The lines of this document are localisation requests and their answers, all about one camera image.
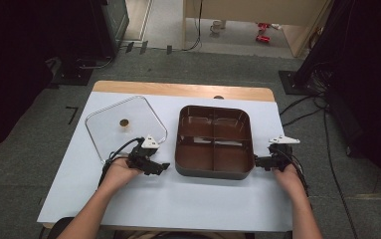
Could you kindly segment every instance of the brown plastic tray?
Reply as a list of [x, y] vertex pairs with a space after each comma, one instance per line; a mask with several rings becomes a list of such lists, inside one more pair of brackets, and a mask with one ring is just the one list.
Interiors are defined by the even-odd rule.
[[184, 107], [179, 116], [175, 168], [184, 176], [241, 180], [255, 166], [247, 113]]

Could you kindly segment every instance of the clear plastic lid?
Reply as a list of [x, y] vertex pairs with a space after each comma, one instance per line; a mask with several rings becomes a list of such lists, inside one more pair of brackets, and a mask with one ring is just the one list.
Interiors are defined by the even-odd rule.
[[[158, 142], [166, 140], [167, 130], [145, 97], [136, 96], [90, 114], [85, 120], [100, 161], [128, 141], [149, 134]], [[122, 152], [130, 153], [135, 143]]]

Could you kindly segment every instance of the black tape mark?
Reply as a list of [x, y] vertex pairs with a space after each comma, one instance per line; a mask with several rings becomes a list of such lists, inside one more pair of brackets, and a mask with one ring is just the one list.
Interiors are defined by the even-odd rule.
[[133, 49], [133, 45], [134, 45], [134, 42], [130, 42], [127, 46], [127, 50], [125, 50], [125, 53], [131, 52], [131, 50]]
[[66, 107], [66, 109], [69, 109], [69, 110], [70, 110], [70, 109], [73, 109], [73, 110], [75, 110], [75, 111], [73, 112], [72, 118], [71, 118], [70, 121], [69, 121], [69, 124], [72, 124], [72, 122], [73, 122], [73, 120], [75, 119], [76, 113], [78, 112], [79, 108]]
[[166, 47], [166, 55], [170, 55], [172, 53], [172, 46], [171, 45], [168, 45]]
[[144, 53], [146, 52], [147, 42], [148, 42], [148, 41], [145, 41], [145, 42], [143, 42], [143, 44], [141, 45], [141, 48], [140, 48], [140, 55], [142, 55], [142, 54], [144, 54]]

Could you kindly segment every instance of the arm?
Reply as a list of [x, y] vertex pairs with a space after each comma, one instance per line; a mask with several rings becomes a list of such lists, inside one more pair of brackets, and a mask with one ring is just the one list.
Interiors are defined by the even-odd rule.
[[114, 161], [100, 187], [58, 238], [95, 239], [110, 199], [139, 173], [128, 168], [123, 158]]
[[292, 202], [292, 237], [294, 239], [322, 238], [311, 211], [310, 202], [293, 165], [288, 165], [284, 172], [275, 169], [274, 174]]

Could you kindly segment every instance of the person's right hand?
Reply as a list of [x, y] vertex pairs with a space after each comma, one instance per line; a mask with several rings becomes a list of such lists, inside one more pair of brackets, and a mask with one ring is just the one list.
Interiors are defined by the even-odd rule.
[[297, 196], [300, 193], [305, 194], [301, 180], [299, 179], [296, 169], [292, 164], [289, 164], [284, 172], [274, 168], [274, 174], [280, 186], [289, 194], [290, 197]]
[[116, 193], [128, 181], [142, 172], [136, 168], [129, 168], [126, 161], [127, 158], [125, 157], [116, 159], [109, 167], [99, 188]]

